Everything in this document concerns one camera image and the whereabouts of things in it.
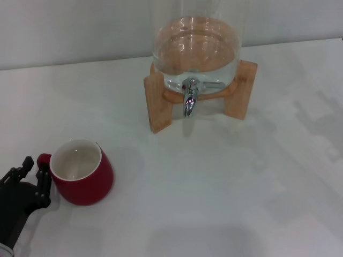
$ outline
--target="wooden stand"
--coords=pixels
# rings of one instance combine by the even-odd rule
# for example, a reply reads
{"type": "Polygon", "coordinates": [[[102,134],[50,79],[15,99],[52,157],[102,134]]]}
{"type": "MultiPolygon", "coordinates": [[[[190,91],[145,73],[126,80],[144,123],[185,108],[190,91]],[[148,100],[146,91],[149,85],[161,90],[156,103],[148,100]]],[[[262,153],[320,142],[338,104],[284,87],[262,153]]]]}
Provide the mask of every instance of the wooden stand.
{"type": "MultiPolygon", "coordinates": [[[[240,61],[236,78],[228,87],[215,94],[200,95],[199,101],[224,98],[224,114],[244,120],[256,71],[256,63],[240,61]]],[[[150,129],[158,133],[172,123],[173,104],[183,103],[183,94],[165,87],[164,76],[155,72],[154,64],[150,76],[144,79],[144,88],[150,129]]]]}

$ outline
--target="glass jar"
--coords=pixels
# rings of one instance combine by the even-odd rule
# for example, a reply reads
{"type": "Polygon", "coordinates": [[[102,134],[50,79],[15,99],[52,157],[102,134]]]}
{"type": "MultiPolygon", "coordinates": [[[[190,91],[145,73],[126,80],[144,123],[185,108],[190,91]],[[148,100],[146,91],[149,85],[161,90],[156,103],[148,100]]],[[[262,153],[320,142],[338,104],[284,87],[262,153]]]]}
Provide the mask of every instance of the glass jar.
{"type": "Polygon", "coordinates": [[[167,88],[216,93],[236,75],[249,0],[151,0],[154,66],[167,88]]]}

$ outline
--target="metal spigot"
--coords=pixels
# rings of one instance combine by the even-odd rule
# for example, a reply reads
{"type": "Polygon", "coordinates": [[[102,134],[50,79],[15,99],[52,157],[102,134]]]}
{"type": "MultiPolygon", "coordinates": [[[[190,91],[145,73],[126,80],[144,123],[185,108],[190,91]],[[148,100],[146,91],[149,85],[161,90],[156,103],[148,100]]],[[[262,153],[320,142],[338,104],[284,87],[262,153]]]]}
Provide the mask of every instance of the metal spigot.
{"type": "Polygon", "coordinates": [[[187,78],[182,82],[184,90],[183,106],[185,118],[191,118],[194,114],[194,109],[198,103],[198,94],[200,80],[197,78],[187,78]]]}

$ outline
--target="red mug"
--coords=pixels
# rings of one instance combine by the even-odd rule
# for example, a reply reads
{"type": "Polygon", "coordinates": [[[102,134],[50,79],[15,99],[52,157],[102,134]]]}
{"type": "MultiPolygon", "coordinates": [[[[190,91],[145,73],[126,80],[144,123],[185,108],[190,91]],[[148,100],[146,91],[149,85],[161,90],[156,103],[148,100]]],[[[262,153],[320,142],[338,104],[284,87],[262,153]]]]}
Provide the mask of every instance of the red mug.
{"type": "Polygon", "coordinates": [[[115,180],[107,156],[96,142],[70,140],[52,155],[41,154],[37,165],[50,164],[50,174],[61,195],[75,205],[92,205],[103,199],[115,180]]]}

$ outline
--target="table surface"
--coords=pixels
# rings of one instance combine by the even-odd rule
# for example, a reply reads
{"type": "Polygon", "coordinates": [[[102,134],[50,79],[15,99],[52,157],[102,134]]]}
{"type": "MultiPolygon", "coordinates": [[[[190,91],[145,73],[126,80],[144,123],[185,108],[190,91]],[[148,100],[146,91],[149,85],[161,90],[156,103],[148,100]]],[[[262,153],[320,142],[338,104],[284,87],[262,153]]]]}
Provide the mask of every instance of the table surface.
{"type": "Polygon", "coordinates": [[[53,185],[16,257],[342,256],[342,39],[249,47],[242,59],[259,65],[246,120],[204,101],[191,134],[181,106],[151,133],[150,57],[1,71],[0,175],[73,138],[97,141],[117,175],[89,207],[53,185]]]}

